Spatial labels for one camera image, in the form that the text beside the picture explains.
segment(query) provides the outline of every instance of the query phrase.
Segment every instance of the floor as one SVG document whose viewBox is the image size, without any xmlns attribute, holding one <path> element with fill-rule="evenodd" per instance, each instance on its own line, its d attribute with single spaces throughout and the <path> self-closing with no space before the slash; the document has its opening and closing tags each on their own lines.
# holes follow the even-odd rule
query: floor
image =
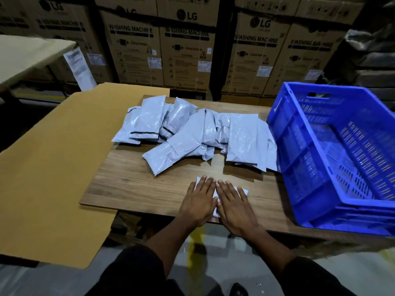
<svg viewBox="0 0 395 296">
<path fill-rule="evenodd" d="M 194 231 L 180 248 L 169 278 L 191 296 L 227 296 L 235 282 L 242 284 L 249 295 L 283 295 L 273 274 L 251 247 L 240 238 L 228 236 L 229 232 L 218 224 Z M 121 250 L 102 247 L 83 270 L 43 263 L 35 269 L 0 265 L 0 296 L 84 295 Z M 316 262 L 358 296 L 390 296 L 395 290 L 395 249 L 342 254 Z"/>
</svg>

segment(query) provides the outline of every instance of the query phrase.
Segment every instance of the white label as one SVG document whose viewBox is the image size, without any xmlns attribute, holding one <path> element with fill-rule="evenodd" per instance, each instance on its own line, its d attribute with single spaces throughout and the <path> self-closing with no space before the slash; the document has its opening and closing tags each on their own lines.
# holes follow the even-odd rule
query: white label
<svg viewBox="0 0 395 296">
<path fill-rule="evenodd" d="M 206 73 L 211 72 L 211 62 L 210 61 L 199 61 L 197 65 L 197 71 L 203 71 Z"/>
<path fill-rule="evenodd" d="M 162 69 L 162 59 L 148 57 L 148 66 L 150 69 Z"/>
<path fill-rule="evenodd" d="M 310 69 L 305 77 L 305 80 L 316 81 L 321 74 L 323 74 L 323 71 L 320 71 L 318 69 Z"/>
<path fill-rule="evenodd" d="M 104 56 L 102 54 L 88 53 L 88 59 L 92 65 L 106 66 L 106 61 L 104 60 Z"/>
<path fill-rule="evenodd" d="M 70 66 L 81 91 L 92 90 L 97 86 L 80 48 L 63 54 L 63 57 Z"/>
<path fill-rule="evenodd" d="M 258 72 L 256 73 L 257 77 L 268 77 L 270 76 L 271 70 L 273 66 L 260 66 Z"/>
</svg>

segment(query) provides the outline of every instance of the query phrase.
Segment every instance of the black sleeve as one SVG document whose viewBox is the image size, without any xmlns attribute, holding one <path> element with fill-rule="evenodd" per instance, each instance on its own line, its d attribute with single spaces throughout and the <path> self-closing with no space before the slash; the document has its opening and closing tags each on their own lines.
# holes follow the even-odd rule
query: black sleeve
<svg viewBox="0 0 395 296">
<path fill-rule="evenodd" d="M 104 270 L 99 281 L 86 296 L 161 294 L 165 271 L 161 259 L 143 245 L 124 249 Z"/>
<path fill-rule="evenodd" d="M 335 276 L 316 262 L 304 257 L 297 257 L 288 263 L 280 277 L 279 283 L 285 296 L 355 296 L 355 294 L 342 286 Z"/>
</svg>

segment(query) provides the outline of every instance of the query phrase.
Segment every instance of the forearm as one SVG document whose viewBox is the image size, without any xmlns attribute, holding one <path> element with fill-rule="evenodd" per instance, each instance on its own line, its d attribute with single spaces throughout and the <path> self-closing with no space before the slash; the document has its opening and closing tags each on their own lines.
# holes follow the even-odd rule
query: forearm
<svg viewBox="0 0 395 296">
<path fill-rule="evenodd" d="M 277 279 L 280 278 L 285 266 L 296 257 L 292 250 L 270 236 L 262 226 L 247 234 L 246 240 L 259 253 Z"/>
<path fill-rule="evenodd" d="M 194 227 L 190 225 L 188 220 L 177 216 L 169 225 L 145 243 L 162 260 L 166 278 L 170 273 L 178 250 L 193 230 Z"/>
</svg>

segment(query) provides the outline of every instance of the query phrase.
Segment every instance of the person's right hand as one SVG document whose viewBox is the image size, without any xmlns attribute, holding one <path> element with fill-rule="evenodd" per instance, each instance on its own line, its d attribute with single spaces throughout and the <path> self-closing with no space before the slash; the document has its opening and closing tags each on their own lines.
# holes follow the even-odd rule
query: person's right hand
<svg viewBox="0 0 395 296">
<path fill-rule="evenodd" d="M 229 181 L 218 180 L 216 190 L 221 200 L 217 204 L 217 212 L 232 234 L 250 239 L 257 230 L 263 229 L 241 187 L 237 187 L 237 193 Z"/>
</svg>

